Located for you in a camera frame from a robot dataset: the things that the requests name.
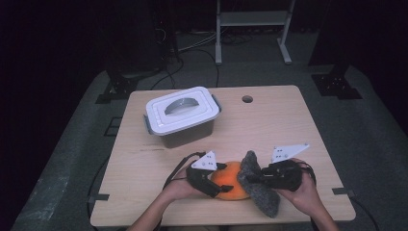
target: white container lid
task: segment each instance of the white container lid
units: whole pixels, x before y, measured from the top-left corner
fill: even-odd
[[[151,132],[165,136],[215,119],[220,109],[207,89],[195,87],[152,99],[146,111]]]

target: hole in table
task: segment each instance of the hole in table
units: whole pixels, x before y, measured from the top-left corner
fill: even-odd
[[[243,101],[244,103],[252,103],[253,100],[254,100],[254,99],[253,99],[252,96],[250,96],[250,95],[245,95],[245,96],[242,97],[242,101]]]

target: dark background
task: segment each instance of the dark background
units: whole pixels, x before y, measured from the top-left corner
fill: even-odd
[[[144,68],[159,65],[157,57],[166,55],[166,46],[143,52],[143,47],[156,44],[153,26],[166,30],[170,26],[166,1],[139,2],[0,3],[2,230],[13,225],[82,95],[105,69],[105,57],[117,52],[136,68]],[[175,29],[214,30],[215,2],[175,1]],[[222,2],[223,9],[231,10],[287,7],[282,1]],[[298,33],[320,29],[310,64],[347,61],[359,68],[406,133],[407,4],[402,0],[297,1],[291,24]]]

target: person's left hand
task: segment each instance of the person's left hand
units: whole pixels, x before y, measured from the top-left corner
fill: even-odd
[[[187,181],[186,168],[180,169],[173,180],[163,189],[163,193],[168,194],[174,200],[184,199],[192,195],[205,195],[204,192],[193,188]]]

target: plastic storage container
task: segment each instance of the plastic storage container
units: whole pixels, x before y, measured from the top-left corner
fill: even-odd
[[[148,132],[172,148],[210,136],[221,108],[207,89],[196,87],[152,99],[146,112]]]

